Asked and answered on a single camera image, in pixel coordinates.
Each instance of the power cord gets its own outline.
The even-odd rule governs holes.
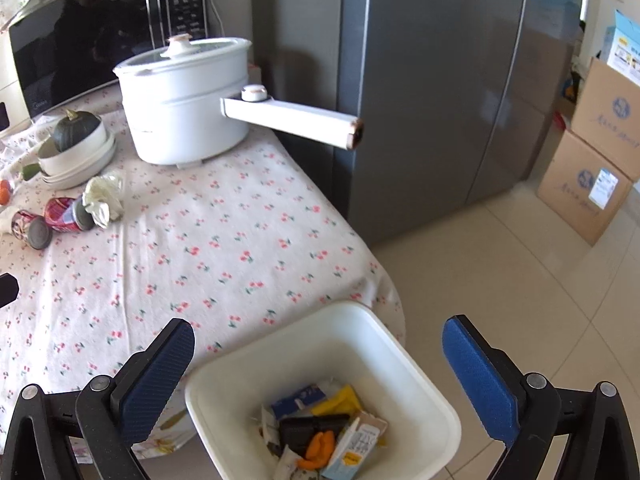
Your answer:
[[[211,10],[213,10],[213,14],[215,15],[216,19],[218,20],[218,23],[220,24],[220,35],[224,38],[226,36],[226,34],[225,34],[225,25],[222,23],[222,18],[220,18],[220,14],[218,12],[218,9],[216,8],[216,4],[214,3],[213,0],[209,0],[209,5],[211,7]]]

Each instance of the can lid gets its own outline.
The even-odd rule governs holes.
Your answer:
[[[71,207],[74,222],[78,225],[81,231],[89,231],[94,228],[94,217],[92,217],[82,205],[82,197],[78,198]]]
[[[36,250],[46,249],[53,238],[53,231],[42,216],[29,222],[27,243]]]

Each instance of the screw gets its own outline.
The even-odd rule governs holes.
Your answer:
[[[542,390],[546,386],[546,379],[540,374],[529,374],[527,384],[536,390]]]
[[[38,394],[38,387],[30,384],[22,391],[22,398],[25,400],[33,399]]]
[[[93,379],[91,379],[89,386],[94,392],[101,392],[103,390],[106,390],[109,387],[110,383],[111,383],[111,378],[109,376],[98,375],[97,377],[94,377]]]
[[[600,391],[607,397],[615,397],[616,393],[618,392],[613,384],[606,382],[600,385]]]

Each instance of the glass lid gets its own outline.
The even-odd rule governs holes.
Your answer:
[[[140,69],[168,68],[184,62],[205,60],[213,56],[222,56],[236,50],[248,50],[251,41],[242,38],[210,38],[208,40],[189,41],[188,34],[169,38],[169,46],[156,48],[130,57],[117,65],[113,71],[129,72],[128,68],[138,72]]]

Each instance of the white plastic bag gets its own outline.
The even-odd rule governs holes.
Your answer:
[[[124,214],[124,178],[119,171],[108,171],[94,176],[86,184],[82,193],[84,209],[94,217],[101,228],[106,229],[110,221]]]

